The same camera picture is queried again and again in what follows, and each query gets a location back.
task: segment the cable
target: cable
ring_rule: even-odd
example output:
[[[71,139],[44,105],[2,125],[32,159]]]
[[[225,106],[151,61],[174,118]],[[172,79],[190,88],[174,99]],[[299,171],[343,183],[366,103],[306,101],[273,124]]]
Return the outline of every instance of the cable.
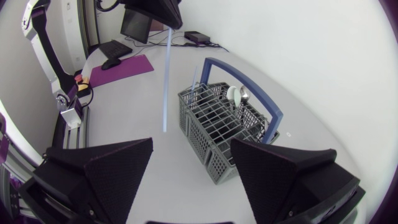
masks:
[[[90,103],[93,101],[93,98],[94,98],[94,90],[93,90],[93,87],[91,87],[91,85],[89,85],[89,84],[87,84],[87,83],[79,83],[79,85],[86,85],[86,86],[90,89],[90,91],[91,91],[91,99],[90,99],[90,101],[89,101],[86,105],[82,106],[82,108],[85,108],[86,106],[90,105]]]
[[[227,51],[227,52],[229,52],[229,50],[227,50],[227,49],[225,49],[224,47],[222,47],[220,44],[214,44],[214,43],[212,43],[212,42],[207,42],[207,43],[205,43],[205,44],[192,44],[192,43],[185,43],[185,44],[175,44],[174,42],[173,42],[173,40],[174,39],[176,39],[176,38],[178,38],[178,37],[173,37],[173,39],[171,40],[172,41],[172,47],[213,47],[213,48],[221,48],[221,49],[224,49],[225,51]],[[138,55],[139,53],[141,53],[144,49],[146,49],[146,48],[149,48],[149,47],[154,47],[154,46],[164,46],[164,47],[166,47],[167,46],[167,44],[166,43],[162,43],[166,38],[168,38],[168,36],[167,37],[165,37],[165,38],[163,38],[161,41],[159,41],[158,43],[153,43],[153,42],[151,42],[151,41],[148,41],[148,43],[150,43],[150,44],[147,44],[147,45],[136,45],[136,42],[135,42],[135,40],[134,39],[130,39],[129,37],[125,37],[124,39],[125,40],[128,40],[128,41],[131,41],[133,44],[134,44],[134,46],[136,46],[136,47],[143,47],[142,49],[140,49],[140,51],[138,51],[136,54],[134,54],[132,57],[134,57],[134,56],[136,56],[136,55]]]
[[[96,7],[97,7],[97,9],[98,9],[99,11],[101,11],[101,12],[109,12],[110,10],[116,8],[116,6],[119,5],[119,1],[116,0],[116,1],[114,2],[114,4],[113,4],[111,7],[104,9],[104,8],[102,8],[102,6],[101,6],[102,0],[95,0],[95,1],[96,1]]]
[[[162,31],[157,32],[156,34],[152,34],[152,35],[150,35],[150,36],[148,36],[148,37],[153,37],[153,36],[155,36],[155,35],[157,35],[157,34],[161,34],[161,33],[165,32],[165,31],[168,31],[168,30],[169,30],[169,29],[162,30]]]

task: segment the dish rack basket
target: dish rack basket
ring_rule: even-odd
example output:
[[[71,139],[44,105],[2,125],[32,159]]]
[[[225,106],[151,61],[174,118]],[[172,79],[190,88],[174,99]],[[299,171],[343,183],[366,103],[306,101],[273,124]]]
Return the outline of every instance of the dish rack basket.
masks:
[[[250,103],[241,103],[230,109],[226,97],[227,83],[208,84],[211,66],[225,70],[259,99],[271,114],[269,122]],[[205,165],[215,184],[238,175],[231,153],[231,139],[272,144],[279,136],[277,127],[283,117],[271,98],[245,74],[215,58],[206,58],[200,84],[178,94],[180,100],[180,127],[189,143]]]

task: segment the black device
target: black device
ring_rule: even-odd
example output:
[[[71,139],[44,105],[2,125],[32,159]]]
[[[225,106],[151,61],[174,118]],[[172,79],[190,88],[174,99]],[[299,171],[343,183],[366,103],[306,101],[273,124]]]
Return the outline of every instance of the black device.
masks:
[[[118,58],[109,58],[104,64],[102,64],[101,69],[108,70],[117,65],[120,65],[120,63],[122,63],[122,61]]]
[[[96,0],[96,8],[102,12],[108,12],[120,3],[125,4],[126,9],[140,12],[173,29],[179,29],[182,26],[182,19],[178,8],[178,4],[181,0],[116,0],[115,3],[107,9],[101,7],[101,1],[102,0]]]
[[[194,41],[196,44],[206,44],[210,42],[210,37],[197,31],[185,31],[184,37],[188,40]]]
[[[305,151],[233,139],[231,152],[258,224],[339,223],[364,195],[335,163],[336,151]]]
[[[125,223],[152,139],[85,149],[48,148],[19,193],[42,223]]]
[[[99,49],[107,58],[119,58],[132,52],[131,48],[116,40],[101,44]]]
[[[124,12],[120,33],[146,44],[152,19],[139,12],[126,9]]]

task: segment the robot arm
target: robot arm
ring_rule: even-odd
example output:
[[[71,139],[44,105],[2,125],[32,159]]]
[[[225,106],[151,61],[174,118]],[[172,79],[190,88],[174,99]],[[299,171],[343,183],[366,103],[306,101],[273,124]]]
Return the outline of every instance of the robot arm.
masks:
[[[51,46],[45,31],[46,10],[50,0],[30,0],[22,19],[22,31],[33,45],[36,56],[51,83],[57,108],[65,111],[77,94],[77,85],[73,76],[64,72]]]

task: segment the purple panel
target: purple panel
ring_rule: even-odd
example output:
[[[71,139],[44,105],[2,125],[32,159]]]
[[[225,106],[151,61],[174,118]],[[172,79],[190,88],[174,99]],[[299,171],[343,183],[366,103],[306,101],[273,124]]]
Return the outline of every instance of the purple panel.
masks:
[[[118,66],[108,70],[102,70],[101,66],[93,68],[91,71],[90,84],[97,87],[123,78],[131,77],[146,72],[153,71],[154,68],[148,61],[145,55],[138,55],[135,57],[122,60]]]

